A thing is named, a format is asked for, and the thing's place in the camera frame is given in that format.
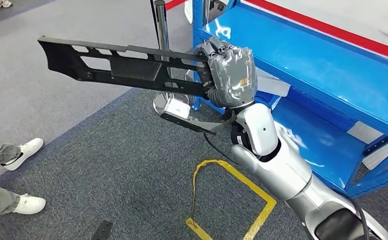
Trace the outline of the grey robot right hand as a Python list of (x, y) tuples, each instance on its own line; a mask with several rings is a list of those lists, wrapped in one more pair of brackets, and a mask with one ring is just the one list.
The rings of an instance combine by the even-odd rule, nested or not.
[(194, 49), (207, 58), (197, 62), (198, 76), (206, 88), (204, 98), (219, 108), (236, 109), (254, 101), (258, 80), (254, 56), (247, 47), (211, 37)]

